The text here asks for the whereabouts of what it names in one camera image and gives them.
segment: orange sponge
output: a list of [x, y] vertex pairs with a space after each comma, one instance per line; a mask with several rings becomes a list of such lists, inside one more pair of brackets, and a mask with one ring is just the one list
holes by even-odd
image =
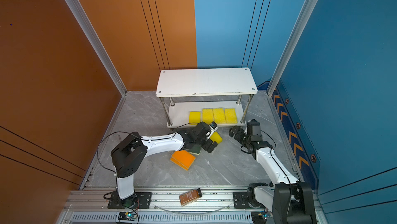
[[179, 165], [185, 170], [188, 170], [190, 166], [195, 161], [196, 157], [190, 154], [189, 152], [183, 151], [176, 151], [171, 156], [171, 161]]

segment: sponge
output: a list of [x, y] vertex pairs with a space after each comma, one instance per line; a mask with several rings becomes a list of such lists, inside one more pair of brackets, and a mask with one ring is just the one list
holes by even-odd
[[201, 112], [191, 111], [189, 114], [189, 123], [200, 123], [200, 118], [201, 118]]
[[214, 119], [216, 124], [226, 124], [225, 112], [223, 108], [214, 108]]
[[185, 170], [188, 170], [190, 168], [190, 166], [193, 164], [193, 161], [195, 161], [195, 159], [196, 159], [195, 156], [186, 152], [185, 150], [176, 151], [171, 156], [171, 161], [176, 163]]
[[237, 124], [236, 110], [234, 108], [225, 108], [225, 117], [227, 124]]
[[214, 114], [212, 112], [212, 109], [204, 108], [202, 110], [202, 121], [207, 124], [211, 124], [211, 122], [214, 121]]
[[219, 135], [219, 133], [217, 133], [217, 132], [214, 132], [212, 135], [211, 135], [211, 140], [212, 141], [215, 141], [215, 142], [217, 142], [218, 144], [219, 143], [221, 143], [222, 142], [222, 137]]
[[190, 148], [188, 152], [191, 153], [191, 154], [194, 154], [194, 155], [200, 155], [201, 146], [200, 145], [195, 145], [192, 148]]

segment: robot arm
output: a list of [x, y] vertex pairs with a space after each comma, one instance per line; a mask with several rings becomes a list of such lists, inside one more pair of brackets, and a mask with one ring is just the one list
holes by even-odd
[[210, 125], [201, 122], [191, 129], [162, 136], [148, 137], [140, 136], [138, 132], [130, 133], [110, 153], [116, 169], [117, 192], [120, 199], [124, 200], [134, 194], [134, 173], [145, 157], [159, 152], [185, 150], [194, 145], [200, 145], [211, 153], [218, 145], [210, 139], [217, 129], [215, 122]]
[[[189, 149], [194, 145], [200, 145], [211, 153], [218, 145], [210, 139], [217, 128], [215, 122], [210, 125], [201, 122], [191, 129], [169, 135], [148, 137], [140, 136], [138, 132], [129, 134], [111, 152], [120, 199], [126, 199], [134, 194], [134, 173], [143, 158], [159, 152]], [[271, 210], [276, 224], [315, 224], [316, 216], [310, 185], [294, 177], [277, 158], [271, 144], [262, 140], [259, 122], [251, 120], [247, 123], [245, 131], [235, 126], [230, 129], [229, 135], [247, 148], [271, 179], [271, 187], [266, 183], [250, 184], [248, 188], [250, 204], [254, 207], [265, 206]]]
[[271, 180], [270, 186], [266, 183], [250, 184], [247, 190], [250, 204], [269, 209], [276, 224], [315, 224], [310, 185], [294, 177], [277, 158], [273, 146], [262, 140], [260, 123], [253, 119], [247, 123], [245, 131], [235, 126], [229, 130], [229, 135], [247, 148]]

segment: vent grille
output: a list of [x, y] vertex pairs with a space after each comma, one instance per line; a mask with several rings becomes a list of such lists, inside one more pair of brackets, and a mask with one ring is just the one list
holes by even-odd
[[231, 221], [231, 220], [251, 220], [251, 214], [211, 214], [211, 215], [201, 215], [201, 214], [140, 214], [140, 220], [148, 220], [150, 222], [160, 222], [160, 221], [173, 221], [173, 222], [184, 222], [184, 221]]
[[79, 220], [117, 220], [118, 213], [101, 214], [100, 212], [75, 212], [72, 220], [77, 222]]
[[[74, 212], [72, 223], [117, 223], [118, 212]], [[167, 212], [140, 211], [139, 223], [252, 223], [251, 213], [246, 211], [219, 212], [216, 214], [173, 214]]]

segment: gray marble surface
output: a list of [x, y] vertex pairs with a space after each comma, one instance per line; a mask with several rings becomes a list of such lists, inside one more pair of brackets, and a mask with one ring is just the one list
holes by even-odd
[[[246, 106], [248, 96], [243, 96], [242, 104]], [[237, 96], [217, 97], [181, 97], [176, 102], [203, 100], [236, 100]], [[246, 120], [256, 119], [261, 129], [276, 142], [275, 152], [286, 168], [291, 168], [284, 144], [275, 124], [265, 92], [259, 91], [253, 98]], [[160, 99], [154, 91], [129, 91], [121, 113], [112, 130], [137, 131], [140, 135], [156, 136], [170, 133], [166, 127], [166, 118]], [[134, 176], [134, 185], [138, 187], [153, 186], [243, 186], [250, 183], [270, 182], [265, 170], [254, 160], [252, 155], [240, 151], [241, 145], [229, 137], [229, 127], [220, 127], [218, 133], [223, 141], [212, 153], [201, 150], [188, 171], [170, 161], [173, 152], [163, 152], [145, 158]], [[123, 139], [127, 134], [120, 133]], [[273, 143], [263, 134], [263, 140]], [[105, 167], [113, 168], [111, 150], [120, 142], [117, 134], [111, 136], [102, 145], [100, 160]], [[94, 168], [86, 187], [114, 187], [115, 177], [99, 165]]]

